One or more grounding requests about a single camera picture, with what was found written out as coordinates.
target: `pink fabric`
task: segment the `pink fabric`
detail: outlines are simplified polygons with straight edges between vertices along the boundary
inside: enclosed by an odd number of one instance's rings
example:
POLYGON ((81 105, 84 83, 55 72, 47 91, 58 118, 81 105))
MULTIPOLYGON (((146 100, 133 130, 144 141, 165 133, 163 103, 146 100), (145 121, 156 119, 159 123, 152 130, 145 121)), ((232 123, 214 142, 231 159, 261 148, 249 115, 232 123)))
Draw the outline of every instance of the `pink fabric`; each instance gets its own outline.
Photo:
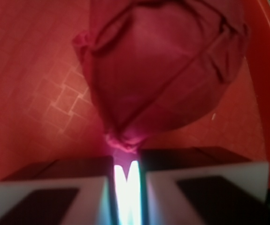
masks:
POLYGON ((92 0, 73 45, 107 142, 132 152, 214 109, 247 38, 237 0, 92 0))

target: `cloth bundle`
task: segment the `cloth bundle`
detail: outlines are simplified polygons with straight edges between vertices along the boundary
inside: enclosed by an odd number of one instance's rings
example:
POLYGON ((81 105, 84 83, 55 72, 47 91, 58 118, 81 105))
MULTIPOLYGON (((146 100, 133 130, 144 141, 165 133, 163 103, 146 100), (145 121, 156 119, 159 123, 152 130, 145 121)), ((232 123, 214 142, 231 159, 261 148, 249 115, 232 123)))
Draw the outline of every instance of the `cloth bundle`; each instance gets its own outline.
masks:
POLYGON ((135 151, 214 109, 248 34, 238 0, 92 0, 72 43, 107 142, 135 151))

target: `red surface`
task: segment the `red surface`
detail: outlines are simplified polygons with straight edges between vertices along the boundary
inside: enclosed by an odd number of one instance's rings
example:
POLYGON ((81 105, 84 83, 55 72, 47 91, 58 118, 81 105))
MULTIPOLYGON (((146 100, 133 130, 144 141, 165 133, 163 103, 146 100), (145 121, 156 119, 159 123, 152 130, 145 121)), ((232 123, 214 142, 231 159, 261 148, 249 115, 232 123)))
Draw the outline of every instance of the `red surface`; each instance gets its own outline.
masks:
POLYGON ((247 61, 257 96, 265 148, 270 162, 270 5, 266 0, 243 0, 252 30, 247 61))
MULTIPOLYGON (((112 152, 71 46, 87 26, 87 0, 0 0, 0 179, 30 162, 112 152)), ((207 145, 266 158, 246 63, 212 113, 145 147, 207 145)))

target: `tiled floor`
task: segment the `tiled floor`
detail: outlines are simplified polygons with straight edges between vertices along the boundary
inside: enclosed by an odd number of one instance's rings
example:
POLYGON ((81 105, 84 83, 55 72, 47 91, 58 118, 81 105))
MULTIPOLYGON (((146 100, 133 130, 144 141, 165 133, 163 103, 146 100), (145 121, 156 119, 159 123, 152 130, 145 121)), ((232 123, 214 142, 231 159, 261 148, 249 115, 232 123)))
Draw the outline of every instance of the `tiled floor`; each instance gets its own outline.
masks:
MULTIPOLYGON (((88 2, 0 0, 0 178, 30 162, 112 153, 70 43, 88 27, 88 2)), ((145 147, 193 145, 265 158, 246 63, 216 110, 145 147)))

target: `glowing light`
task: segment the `glowing light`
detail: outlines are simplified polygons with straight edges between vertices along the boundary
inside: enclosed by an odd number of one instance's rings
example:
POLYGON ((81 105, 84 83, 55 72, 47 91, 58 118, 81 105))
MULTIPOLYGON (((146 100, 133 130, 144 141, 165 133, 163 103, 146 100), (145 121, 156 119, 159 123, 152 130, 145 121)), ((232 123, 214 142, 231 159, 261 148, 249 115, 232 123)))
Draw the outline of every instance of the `glowing light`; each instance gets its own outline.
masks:
POLYGON ((115 188, 120 225, 141 224, 140 177, 138 161, 130 166, 128 180, 119 165, 114 166, 115 188))

